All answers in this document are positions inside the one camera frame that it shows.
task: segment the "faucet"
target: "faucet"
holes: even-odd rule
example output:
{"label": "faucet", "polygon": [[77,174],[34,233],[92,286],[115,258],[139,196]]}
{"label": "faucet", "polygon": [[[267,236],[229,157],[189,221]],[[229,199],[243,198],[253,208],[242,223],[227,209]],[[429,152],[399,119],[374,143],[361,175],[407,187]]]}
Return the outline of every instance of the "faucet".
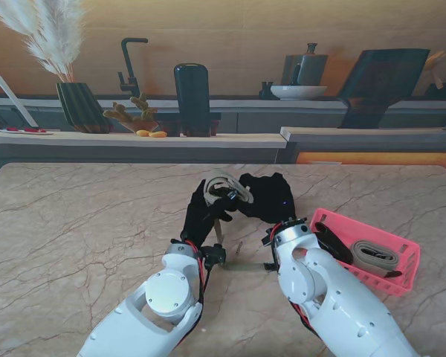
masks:
{"label": "faucet", "polygon": [[137,83],[137,78],[134,77],[134,70],[132,69],[131,59],[129,57],[129,52],[127,51],[127,43],[128,42],[147,43],[148,41],[149,40],[146,38],[126,37],[120,43],[120,46],[122,47],[122,52],[124,54],[124,59],[126,61],[127,71],[129,72],[128,83],[124,82],[124,76],[122,75],[122,72],[117,73],[117,75],[119,76],[120,90],[130,91],[132,93],[132,96],[137,98],[139,98],[140,96],[140,90],[139,90],[139,85]]}

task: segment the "pink basket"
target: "pink basket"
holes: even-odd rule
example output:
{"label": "pink basket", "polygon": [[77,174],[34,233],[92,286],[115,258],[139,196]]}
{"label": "pink basket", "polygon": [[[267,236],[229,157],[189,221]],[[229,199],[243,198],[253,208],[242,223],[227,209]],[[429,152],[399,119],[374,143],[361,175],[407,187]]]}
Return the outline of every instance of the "pink basket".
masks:
{"label": "pink basket", "polygon": [[358,240],[369,240],[397,252],[400,261],[396,270],[403,274],[389,279],[378,277],[340,261],[339,263],[366,285],[387,294],[402,296],[411,291],[420,260],[421,249],[418,244],[323,208],[318,208],[312,217],[311,230],[313,232],[317,231],[315,228],[317,222],[327,225],[348,248]]}

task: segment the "black glove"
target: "black glove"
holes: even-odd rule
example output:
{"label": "black glove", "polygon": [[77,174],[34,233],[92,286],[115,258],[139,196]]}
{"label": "black glove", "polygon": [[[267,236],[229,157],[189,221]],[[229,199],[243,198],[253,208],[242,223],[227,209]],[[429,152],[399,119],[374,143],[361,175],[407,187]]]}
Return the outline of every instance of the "black glove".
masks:
{"label": "black glove", "polygon": [[215,219],[219,218],[229,222],[233,218],[225,210],[236,210],[234,207],[236,197],[230,198],[228,195],[218,199],[213,205],[207,206],[203,197],[204,185],[205,180],[200,182],[200,185],[192,194],[192,199],[187,207],[184,229],[180,233],[182,241],[191,240],[197,248],[201,247],[208,234],[210,234]]}
{"label": "black glove", "polygon": [[249,173],[241,175],[239,182],[249,186],[254,201],[236,203],[238,210],[248,217],[257,217],[266,223],[278,223],[296,218],[291,187],[280,173],[272,176],[254,177]]}

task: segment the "circular cap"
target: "circular cap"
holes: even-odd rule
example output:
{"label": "circular cap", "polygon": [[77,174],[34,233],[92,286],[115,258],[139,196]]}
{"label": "circular cap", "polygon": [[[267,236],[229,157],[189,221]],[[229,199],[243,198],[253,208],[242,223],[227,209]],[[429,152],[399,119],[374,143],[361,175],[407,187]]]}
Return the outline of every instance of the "circular cap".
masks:
{"label": "circular cap", "polygon": [[165,269],[146,282],[147,303],[160,316],[174,315],[183,309],[190,295],[188,279],[178,270]]}

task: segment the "wall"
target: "wall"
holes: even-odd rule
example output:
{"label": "wall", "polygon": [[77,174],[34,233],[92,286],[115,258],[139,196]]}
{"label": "wall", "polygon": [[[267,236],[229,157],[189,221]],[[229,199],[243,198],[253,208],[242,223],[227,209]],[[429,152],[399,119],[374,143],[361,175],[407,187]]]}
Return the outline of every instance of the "wall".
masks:
{"label": "wall", "polygon": [[[446,0],[85,0],[85,41],[74,64],[95,94],[120,93],[124,37],[147,37],[130,53],[141,88],[174,94],[173,67],[199,62],[211,94],[257,94],[280,81],[286,54],[329,54],[323,85],[336,94],[368,48],[446,50]],[[439,73],[446,78],[446,61]],[[0,22],[0,75],[21,94],[55,94],[56,78]],[[430,82],[424,74],[417,92]]]}

